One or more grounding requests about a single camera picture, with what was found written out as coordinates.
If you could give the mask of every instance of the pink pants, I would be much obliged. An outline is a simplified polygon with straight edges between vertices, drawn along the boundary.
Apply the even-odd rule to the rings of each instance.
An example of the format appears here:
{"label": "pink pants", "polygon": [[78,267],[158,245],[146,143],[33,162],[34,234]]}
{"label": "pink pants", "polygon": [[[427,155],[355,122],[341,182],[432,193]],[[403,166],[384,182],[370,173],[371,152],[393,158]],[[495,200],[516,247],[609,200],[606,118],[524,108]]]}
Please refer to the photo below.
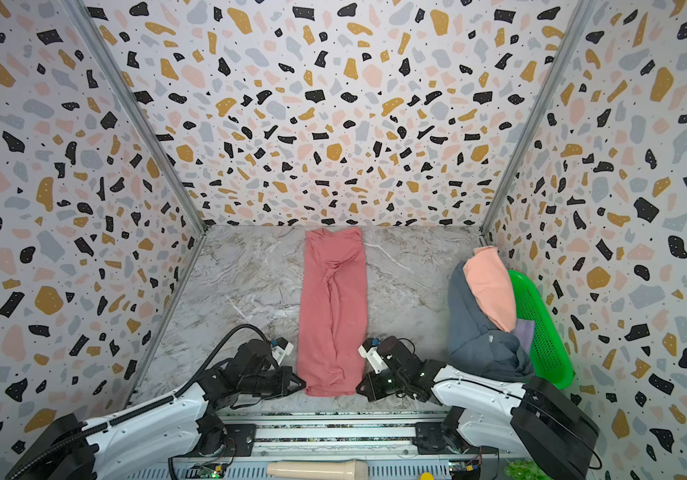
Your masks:
{"label": "pink pants", "polygon": [[367,270],[362,231],[306,232],[298,375],[308,396],[354,395],[365,360]]}

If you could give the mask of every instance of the blue-gray fabric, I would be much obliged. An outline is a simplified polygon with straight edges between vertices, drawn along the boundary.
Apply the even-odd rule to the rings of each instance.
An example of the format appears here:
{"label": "blue-gray fabric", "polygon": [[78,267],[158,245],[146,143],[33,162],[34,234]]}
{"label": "blue-gray fabric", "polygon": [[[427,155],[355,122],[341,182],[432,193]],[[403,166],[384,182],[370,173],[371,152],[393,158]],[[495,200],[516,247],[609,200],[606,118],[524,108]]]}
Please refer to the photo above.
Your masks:
{"label": "blue-gray fabric", "polygon": [[499,330],[479,309],[463,275],[464,263],[455,267],[447,293],[450,365],[487,379],[527,382],[535,374],[530,356],[513,333]]}

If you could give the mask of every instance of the orange garment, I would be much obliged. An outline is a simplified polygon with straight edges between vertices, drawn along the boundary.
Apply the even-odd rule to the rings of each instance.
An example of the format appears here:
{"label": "orange garment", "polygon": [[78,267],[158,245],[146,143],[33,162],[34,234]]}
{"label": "orange garment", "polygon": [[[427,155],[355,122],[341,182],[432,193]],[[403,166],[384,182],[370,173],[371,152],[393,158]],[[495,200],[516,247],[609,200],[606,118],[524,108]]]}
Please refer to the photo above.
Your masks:
{"label": "orange garment", "polygon": [[367,265],[362,231],[306,232],[298,375],[308,396],[354,395],[365,359]]}
{"label": "orange garment", "polygon": [[517,326],[517,304],[509,272],[498,256],[498,248],[475,248],[474,256],[463,266],[463,275],[480,310],[500,330],[511,332]]}

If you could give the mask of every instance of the green plastic basket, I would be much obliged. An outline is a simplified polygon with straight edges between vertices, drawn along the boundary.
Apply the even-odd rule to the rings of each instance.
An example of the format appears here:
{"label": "green plastic basket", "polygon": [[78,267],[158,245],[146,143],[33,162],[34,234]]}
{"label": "green plastic basket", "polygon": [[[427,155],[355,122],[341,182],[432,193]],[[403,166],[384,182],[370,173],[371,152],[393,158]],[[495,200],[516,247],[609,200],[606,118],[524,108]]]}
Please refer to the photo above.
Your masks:
{"label": "green plastic basket", "polygon": [[573,381],[573,366],[546,305],[527,276],[516,270],[509,270],[509,276],[517,302],[517,318],[535,322],[535,336],[530,348],[535,374],[560,390],[568,388]]}

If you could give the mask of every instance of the beige brush handle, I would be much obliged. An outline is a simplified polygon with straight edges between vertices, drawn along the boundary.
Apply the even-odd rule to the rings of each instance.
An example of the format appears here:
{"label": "beige brush handle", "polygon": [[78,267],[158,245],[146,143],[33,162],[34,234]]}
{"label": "beige brush handle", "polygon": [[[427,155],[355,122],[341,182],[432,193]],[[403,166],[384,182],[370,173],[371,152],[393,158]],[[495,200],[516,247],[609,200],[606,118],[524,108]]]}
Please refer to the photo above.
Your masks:
{"label": "beige brush handle", "polygon": [[367,464],[350,462],[273,462],[266,469],[269,475],[303,480],[367,480]]}

